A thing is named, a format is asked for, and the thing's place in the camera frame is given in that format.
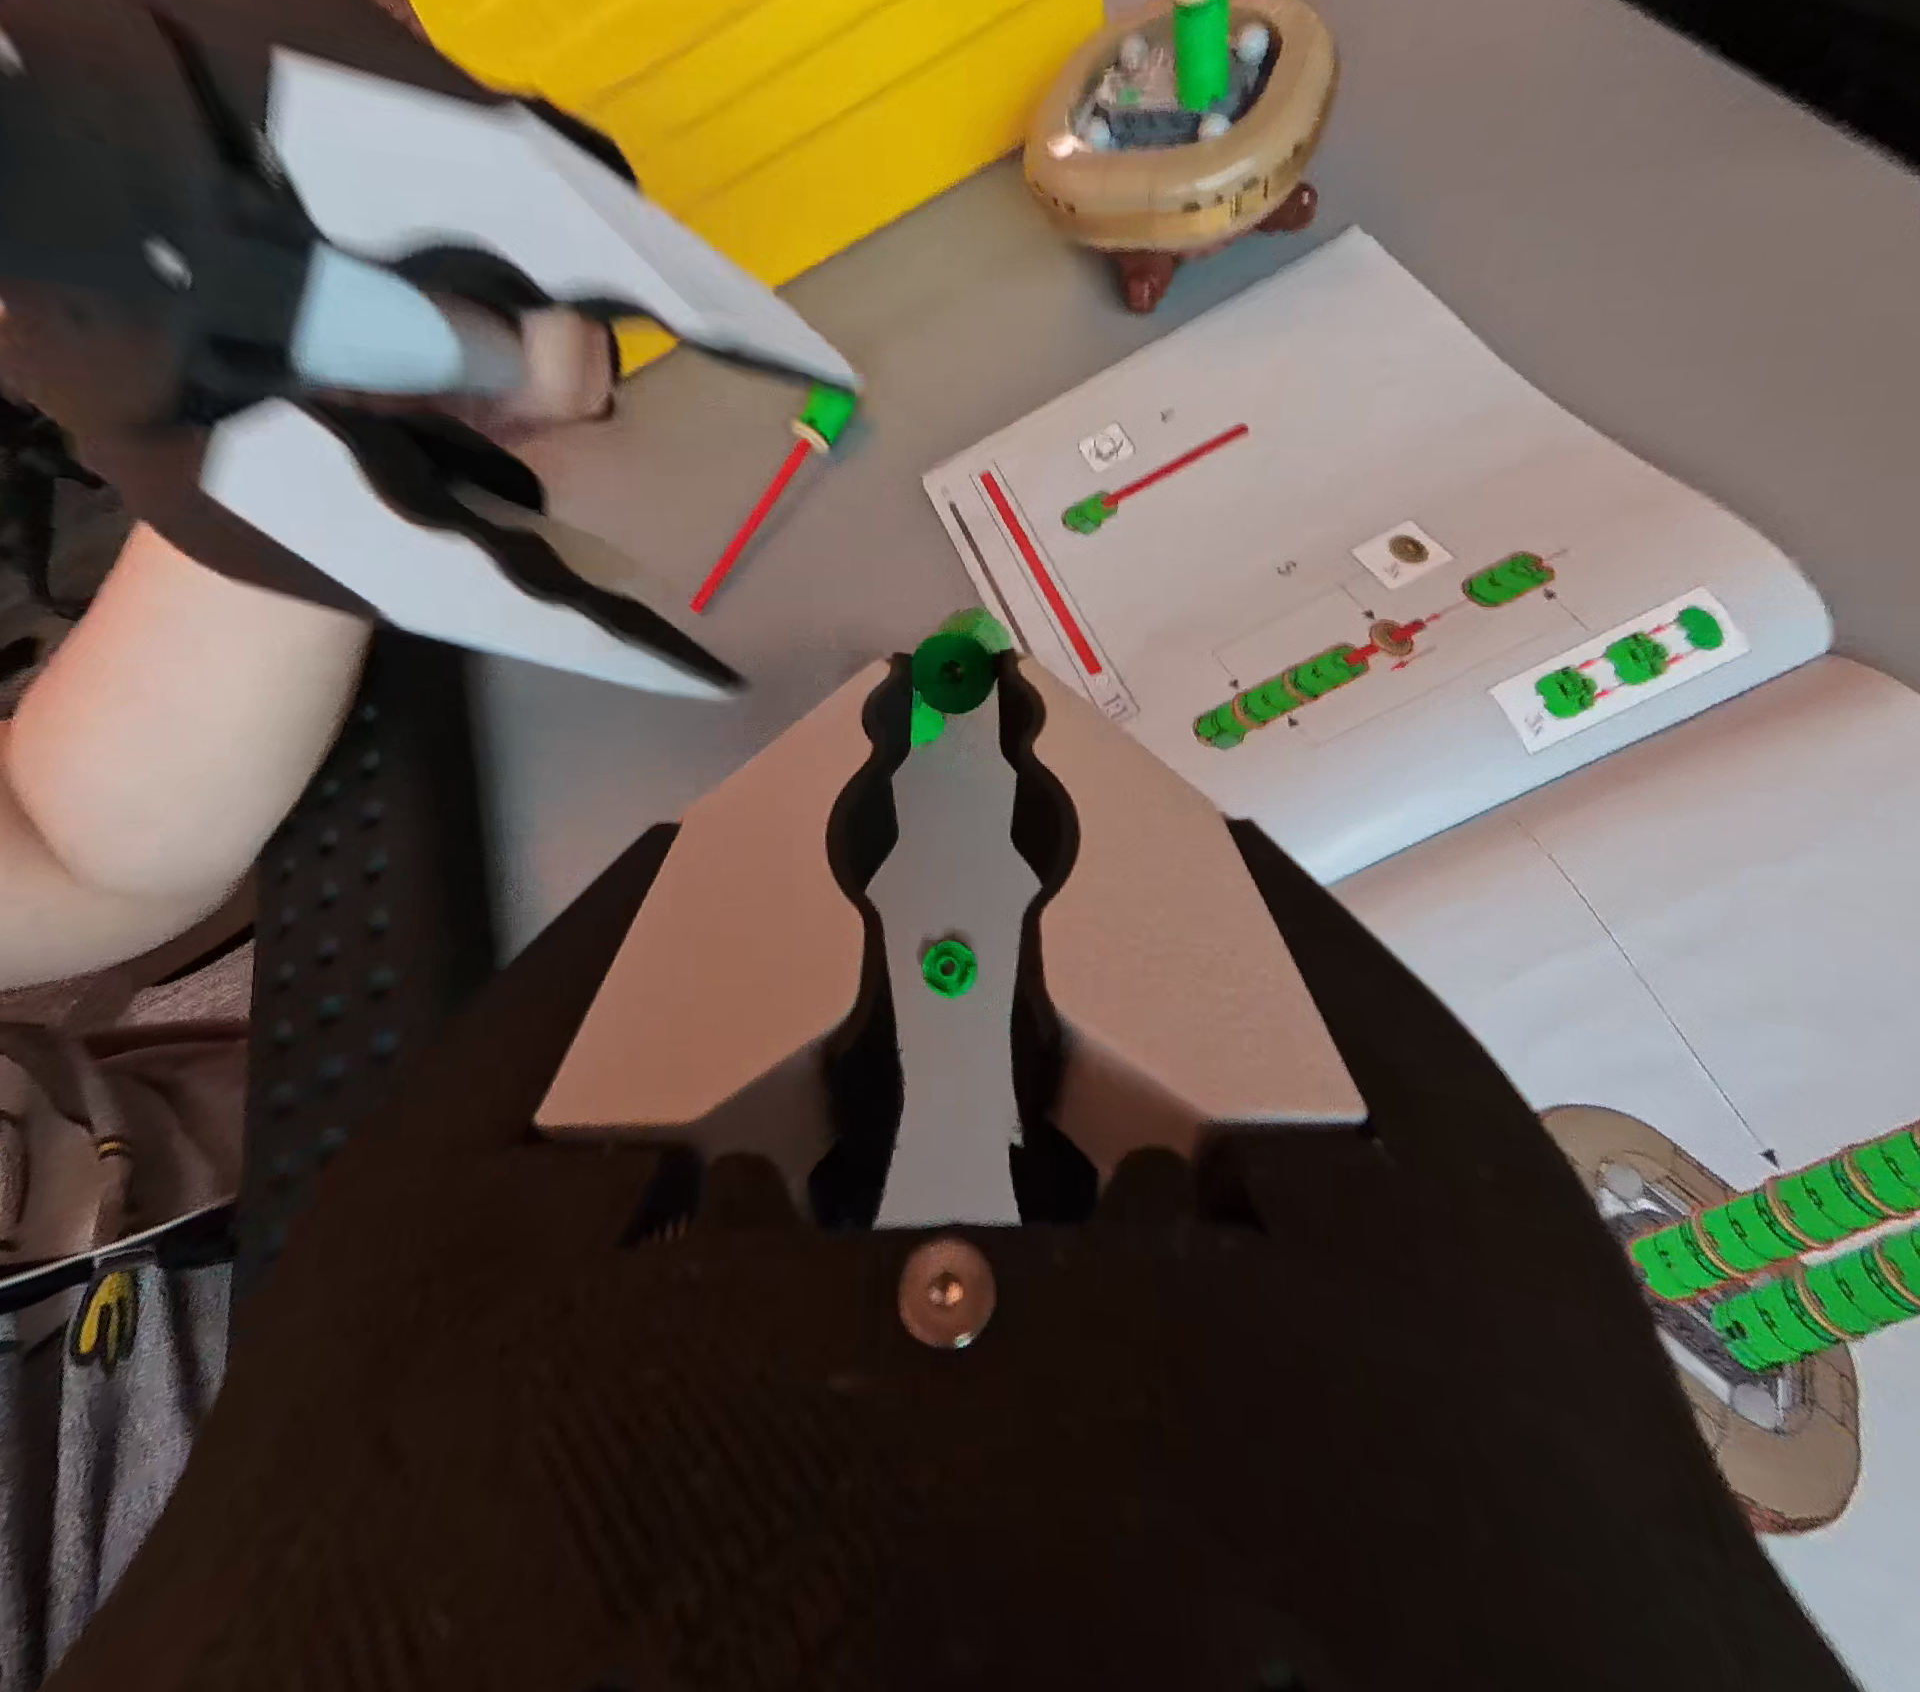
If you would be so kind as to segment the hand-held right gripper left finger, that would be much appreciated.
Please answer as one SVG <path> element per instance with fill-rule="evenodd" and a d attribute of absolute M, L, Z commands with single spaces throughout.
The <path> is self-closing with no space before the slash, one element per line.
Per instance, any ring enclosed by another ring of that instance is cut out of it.
<path fill-rule="evenodd" d="M 901 655 L 872 659 L 680 820 L 537 1110 L 547 1138 L 831 1151 L 887 951 Z"/>

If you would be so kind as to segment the red toy axle with green brick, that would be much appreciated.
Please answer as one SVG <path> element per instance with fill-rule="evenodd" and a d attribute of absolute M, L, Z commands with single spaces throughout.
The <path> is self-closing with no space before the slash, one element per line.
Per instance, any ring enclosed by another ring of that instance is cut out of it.
<path fill-rule="evenodd" d="M 826 381 L 809 385 L 803 412 L 791 423 L 791 444 L 778 467 L 691 596 L 689 607 L 697 615 L 705 615 L 733 580 L 742 558 L 754 547 L 758 534 L 769 526 L 806 465 L 815 460 L 825 460 L 840 446 L 854 421 L 856 409 L 856 388 Z"/>

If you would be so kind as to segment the grey desk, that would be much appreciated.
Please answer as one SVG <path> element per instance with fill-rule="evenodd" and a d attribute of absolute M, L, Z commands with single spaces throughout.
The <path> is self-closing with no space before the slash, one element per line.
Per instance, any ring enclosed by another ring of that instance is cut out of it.
<path fill-rule="evenodd" d="M 887 650 L 975 597 L 924 470 L 1357 225 L 1527 381 L 1756 526 L 1839 659 L 1340 885 L 1538 1104 L 1732 1186 L 1917 1116 L 1917 173 L 1623 0 L 1310 0 L 1340 48 L 1320 222 L 1133 317 L 982 169 L 785 292 L 861 368 L 840 460 L 702 628 L 733 704 L 474 679 L 497 947 L 539 938 Z"/>

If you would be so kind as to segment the printed grey shirt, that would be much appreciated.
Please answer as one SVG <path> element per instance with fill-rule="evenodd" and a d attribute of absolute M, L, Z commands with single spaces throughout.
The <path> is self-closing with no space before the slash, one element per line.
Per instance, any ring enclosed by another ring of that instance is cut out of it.
<path fill-rule="evenodd" d="M 4 992 L 4 1688 L 113 1593 L 225 1382 L 250 970 Z"/>

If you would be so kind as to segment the white instruction booklet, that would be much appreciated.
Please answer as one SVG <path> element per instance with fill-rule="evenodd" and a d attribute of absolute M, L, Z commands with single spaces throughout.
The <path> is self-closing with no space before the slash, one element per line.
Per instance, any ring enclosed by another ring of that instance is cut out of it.
<path fill-rule="evenodd" d="M 1015 641 L 1357 913 L 1632 1242 L 1783 1254 L 1851 1345 L 1655 1321 L 1862 1688 L 1917 1688 L 1917 690 L 1811 575 L 1558 406 L 1350 228 L 924 493 Z"/>

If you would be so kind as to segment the person's left forearm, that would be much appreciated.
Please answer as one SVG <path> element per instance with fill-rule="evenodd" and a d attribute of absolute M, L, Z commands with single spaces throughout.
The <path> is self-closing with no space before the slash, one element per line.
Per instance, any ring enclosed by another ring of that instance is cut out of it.
<path fill-rule="evenodd" d="M 372 624 L 133 526 L 3 746 L 3 986 L 140 960 L 219 913 L 327 759 Z"/>

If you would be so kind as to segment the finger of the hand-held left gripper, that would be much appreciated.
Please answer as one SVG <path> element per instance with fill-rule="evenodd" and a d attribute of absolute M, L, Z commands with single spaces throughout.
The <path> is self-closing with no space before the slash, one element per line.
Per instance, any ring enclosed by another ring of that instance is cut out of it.
<path fill-rule="evenodd" d="M 276 48 L 266 137 L 320 236 L 353 255 L 484 254 L 552 301 L 859 392 L 852 361 L 788 300 L 516 100 Z"/>
<path fill-rule="evenodd" d="M 747 686 L 642 601 L 575 571 L 547 537 L 465 503 L 382 417 L 354 434 L 261 401 L 214 428 L 202 487 L 396 629 L 667 698 Z"/>

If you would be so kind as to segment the green round toy brick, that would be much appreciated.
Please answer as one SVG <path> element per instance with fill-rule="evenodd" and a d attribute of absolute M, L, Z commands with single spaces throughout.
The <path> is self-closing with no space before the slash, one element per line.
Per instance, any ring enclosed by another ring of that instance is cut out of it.
<path fill-rule="evenodd" d="M 1012 648 L 1015 636 L 992 610 L 976 603 L 951 611 L 911 655 L 911 746 L 938 741 L 948 720 L 976 712 L 995 694 L 999 661 Z"/>

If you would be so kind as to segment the black dotted strip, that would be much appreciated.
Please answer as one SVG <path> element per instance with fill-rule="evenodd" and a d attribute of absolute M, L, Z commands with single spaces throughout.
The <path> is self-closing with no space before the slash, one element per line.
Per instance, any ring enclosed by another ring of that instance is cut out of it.
<path fill-rule="evenodd" d="M 469 655 L 379 628 L 349 716 L 256 868 L 232 1290 L 494 972 Z"/>

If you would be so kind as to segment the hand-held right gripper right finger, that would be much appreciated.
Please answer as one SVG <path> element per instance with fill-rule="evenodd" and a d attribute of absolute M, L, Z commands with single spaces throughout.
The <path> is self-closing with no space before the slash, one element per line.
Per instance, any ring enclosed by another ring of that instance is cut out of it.
<path fill-rule="evenodd" d="M 1208 1142 L 1360 1125 L 1366 1101 L 1227 816 L 1098 707 L 1012 659 L 1020 1127 Z"/>

